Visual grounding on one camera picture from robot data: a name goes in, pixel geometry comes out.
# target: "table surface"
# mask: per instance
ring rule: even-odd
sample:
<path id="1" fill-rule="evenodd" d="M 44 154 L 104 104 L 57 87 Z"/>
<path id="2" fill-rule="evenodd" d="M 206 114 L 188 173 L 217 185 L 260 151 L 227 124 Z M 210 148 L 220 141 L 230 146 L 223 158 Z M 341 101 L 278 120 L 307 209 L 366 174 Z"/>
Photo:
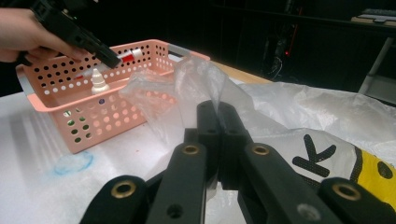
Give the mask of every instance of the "table surface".
<path id="1" fill-rule="evenodd" d="M 269 82 L 215 65 L 242 82 Z M 0 223 L 79 223 L 107 181 L 119 175 L 148 180 L 166 168 L 172 151 L 144 123 L 73 155 L 50 116 L 36 112 L 23 92 L 0 98 L 0 129 Z M 207 202 L 206 223 L 244 222 L 236 201 L 220 201 Z M 229 206 L 223 222 L 213 215 L 222 206 Z"/>

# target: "dark background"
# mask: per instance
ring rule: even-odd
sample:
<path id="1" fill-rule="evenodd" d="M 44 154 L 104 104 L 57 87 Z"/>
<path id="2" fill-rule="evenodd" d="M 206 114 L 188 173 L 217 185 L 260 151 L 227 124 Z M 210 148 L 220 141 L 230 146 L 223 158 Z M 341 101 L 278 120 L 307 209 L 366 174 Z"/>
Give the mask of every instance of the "dark background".
<path id="1" fill-rule="evenodd" d="M 201 52 L 273 81 L 287 81 L 357 92 L 386 37 L 317 24 L 263 20 L 222 14 L 211 4 L 283 13 L 286 0 L 99 0 L 75 12 L 78 23 L 108 46 L 161 39 Z M 394 0 L 295 0 L 289 13 L 350 21 L 366 8 L 396 9 Z M 286 47 L 277 55 L 276 44 Z M 396 48 L 391 48 L 378 74 L 395 76 Z M 0 94 L 21 91 L 16 63 L 0 63 Z"/>

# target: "plastic sheet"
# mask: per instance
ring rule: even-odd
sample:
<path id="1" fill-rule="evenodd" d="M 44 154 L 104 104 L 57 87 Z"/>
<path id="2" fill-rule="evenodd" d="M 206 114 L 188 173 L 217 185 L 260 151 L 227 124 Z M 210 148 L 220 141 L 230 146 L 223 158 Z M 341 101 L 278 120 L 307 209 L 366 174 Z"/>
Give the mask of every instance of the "plastic sheet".
<path id="1" fill-rule="evenodd" d="M 176 103 L 152 101 L 147 91 L 164 92 Z M 196 127 L 198 104 L 211 99 L 217 108 L 219 101 L 226 102 L 235 107 L 255 142 L 274 147 L 300 175 L 318 184 L 332 176 L 353 179 L 396 205 L 396 195 L 389 194 L 396 186 L 396 110 L 377 100 L 282 82 L 236 85 L 213 63 L 195 57 L 175 67 L 174 80 L 144 71 L 135 74 L 120 95 L 138 104 L 148 124 L 170 148 L 182 142 L 185 128 Z M 313 152 L 319 155 L 325 150 L 326 157 L 312 158 Z M 378 168 L 381 160 L 385 171 Z M 309 171 L 301 161 L 313 162 L 328 173 Z M 390 172 L 390 178 L 384 172 Z M 230 192 L 224 197 L 234 195 Z M 224 197 L 214 197 L 219 201 L 211 203 L 219 204 Z M 230 204 L 234 207 L 234 203 L 209 205 L 206 214 L 224 214 Z M 225 220 L 210 219 L 214 223 Z"/>

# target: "wooden surface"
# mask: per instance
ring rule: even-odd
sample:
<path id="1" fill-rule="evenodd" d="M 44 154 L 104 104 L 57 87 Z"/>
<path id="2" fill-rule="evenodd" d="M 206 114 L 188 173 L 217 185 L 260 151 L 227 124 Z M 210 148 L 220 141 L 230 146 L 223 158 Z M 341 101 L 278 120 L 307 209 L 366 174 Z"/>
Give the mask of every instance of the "wooden surface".
<path id="1" fill-rule="evenodd" d="M 265 78 L 253 76 L 247 72 L 243 72 L 241 70 L 232 68 L 232 67 L 224 65 L 222 63 L 216 63 L 213 61 L 212 61 L 212 63 L 215 66 L 217 66 L 219 69 L 221 69 L 223 72 L 225 72 L 229 77 L 233 77 L 233 78 L 243 81 L 245 83 L 269 83 L 269 82 L 271 82 L 270 80 L 267 80 Z"/>
<path id="2" fill-rule="evenodd" d="M 364 19 L 364 18 L 359 18 L 359 17 L 352 17 L 351 21 L 372 23 L 372 24 L 375 23 L 373 19 Z M 388 25 L 388 26 L 396 26 L 396 21 L 385 21 L 385 22 L 379 23 L 379 24 Z"/>

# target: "blue stain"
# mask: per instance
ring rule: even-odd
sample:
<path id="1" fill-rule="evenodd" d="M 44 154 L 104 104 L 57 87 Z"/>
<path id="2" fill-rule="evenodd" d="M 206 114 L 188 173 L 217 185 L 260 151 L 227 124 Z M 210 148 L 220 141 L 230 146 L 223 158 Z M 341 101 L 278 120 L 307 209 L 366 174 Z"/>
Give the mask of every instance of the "blue stain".
<path id="1" fill-rule="evenodd" d="M 90 167 L 92 161 L 93 155 L 87 151 L 62 156 L 55 164 L 54 172 L 57 175 L 70 175 L 81 172 Z"/>

